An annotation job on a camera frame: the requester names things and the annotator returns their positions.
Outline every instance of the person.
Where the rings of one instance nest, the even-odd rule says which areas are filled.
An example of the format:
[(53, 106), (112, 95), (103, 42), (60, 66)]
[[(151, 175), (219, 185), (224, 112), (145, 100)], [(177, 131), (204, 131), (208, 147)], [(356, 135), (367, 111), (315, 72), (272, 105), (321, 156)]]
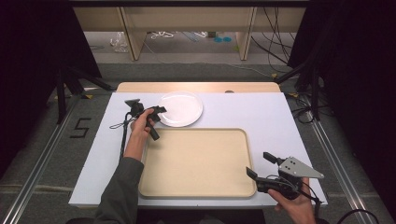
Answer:
[[(136, 223), (138, 184), (144, 169), (141, 159), (150, 132), (150, 128), (146, 127), (146, 121), (153, 111), (147, 109), (131, 124), (132, 132), (124, 156), (102, 194), (101, 202), (95, 212), (95, 224)], [(309, 179), (304, 178), (303, 181), (305, 182), (303, 191), (310, 194)], [(291, 201), (272, 189), (268, 190), (268, 194), (278, 202), (275, 210), (285, 209), (294, 223), (315, 223), (310, 199), (300, 195)]]

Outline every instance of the tray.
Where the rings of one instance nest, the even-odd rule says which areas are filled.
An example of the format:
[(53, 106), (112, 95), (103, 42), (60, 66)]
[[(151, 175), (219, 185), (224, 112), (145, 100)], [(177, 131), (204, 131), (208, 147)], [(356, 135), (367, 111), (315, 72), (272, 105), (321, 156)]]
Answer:
[(241, 129), (157, 129), (148, 140), (139, 191), (145, 197), (248, 198), (256, 192)]

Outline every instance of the wooden board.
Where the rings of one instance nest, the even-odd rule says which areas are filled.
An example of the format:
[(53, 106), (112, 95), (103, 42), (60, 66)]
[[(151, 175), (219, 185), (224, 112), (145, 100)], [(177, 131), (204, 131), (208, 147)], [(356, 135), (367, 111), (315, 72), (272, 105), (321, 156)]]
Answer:
[(241, 129), (158, 129), (148, 141), (139, 191), (146, 197), (247, 198), (256, 191)]

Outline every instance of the white plate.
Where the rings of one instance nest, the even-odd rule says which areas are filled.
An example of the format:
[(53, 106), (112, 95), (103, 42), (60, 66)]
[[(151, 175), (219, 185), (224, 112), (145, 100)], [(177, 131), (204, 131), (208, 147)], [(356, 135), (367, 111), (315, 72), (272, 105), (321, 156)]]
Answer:
[(184, 127), (194, 123), (202, 115), (204, 106), (200, 98), (188, 91), (173, 91), (165, 94), (159, 106), (165, 113), (159, 114), (161, 123), (171, 127)]

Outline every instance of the sleeve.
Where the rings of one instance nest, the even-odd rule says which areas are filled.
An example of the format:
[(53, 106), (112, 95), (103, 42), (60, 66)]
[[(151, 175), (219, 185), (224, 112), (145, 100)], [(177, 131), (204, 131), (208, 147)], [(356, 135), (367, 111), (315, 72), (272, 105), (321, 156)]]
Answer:
[(95, 224), (136, 223), (137, 188), (144, 165), (122, 158), (111, 177), (95, 213)]

